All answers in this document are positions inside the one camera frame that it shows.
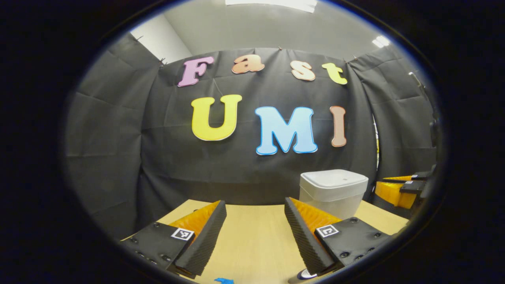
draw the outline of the ceiling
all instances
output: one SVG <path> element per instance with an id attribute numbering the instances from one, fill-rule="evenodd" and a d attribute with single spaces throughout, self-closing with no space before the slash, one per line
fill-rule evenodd
<path id="1" fill-rule="evenodd" d="M 372 40 L 381 34 L 357 15 L 324 1 L 311 14 L 275 5 L 192 0 L 164 16 L 193 55 L 281 47 L 348 61 L 377 49 Z"/>

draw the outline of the light blue letter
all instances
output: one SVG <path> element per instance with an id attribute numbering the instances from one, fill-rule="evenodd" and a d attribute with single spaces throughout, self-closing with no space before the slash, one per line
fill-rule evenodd
<path id="1" fill-rule="evenodd" d="M 274 107 L 260 107 L 254 113 L 261 120 L 261 145 L 256 148 L 258 155 L 277 153 L 273 135 L 285 153 L 289 151 L 295 134 L 296 144 L 293 146 L 293 151 L 296 153 L 313 153 L 317 151 L 317 145 L 314 143 L 312 135 L 311 117 L 314 114 L 312 109 L 295 108 L 288 124 Z"/>

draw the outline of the table surface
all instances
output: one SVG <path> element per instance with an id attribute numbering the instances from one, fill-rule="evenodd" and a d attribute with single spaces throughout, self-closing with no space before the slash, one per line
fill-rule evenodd
<path id="1" fill-rule="evenodd" d="M 187 200 L 158 222 L 169 224 L 207 204 Z M 202 275 L 193 281 L 219 284 L 214 279 L 226 278 L 233 279 L 235 284 L 286 284 L 305 268 L 284 215 L 284 205 L 227 204 L 226 212 L 214 252 Z M 386 234 L 397 233 L 408 222 L 365 201 L 361 201 L 355 217 Z"/>

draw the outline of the white wall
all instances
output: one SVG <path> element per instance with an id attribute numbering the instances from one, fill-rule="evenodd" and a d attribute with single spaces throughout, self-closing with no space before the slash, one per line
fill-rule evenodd
<path id="1" fill-rule="evenodd" d="M 130 33 L 158 59 L 168 64 L 192 56 L 163 14 L 137 26 Z"/>

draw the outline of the white container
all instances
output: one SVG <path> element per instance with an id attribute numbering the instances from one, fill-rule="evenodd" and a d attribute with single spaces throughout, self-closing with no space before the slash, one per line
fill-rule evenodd
<path id="1" fill-rule="evenodd" d="M 346 170 L 300 175 L 300 201 L 342 220 L 354 216 L 367 190 L 368 178 Z"/>

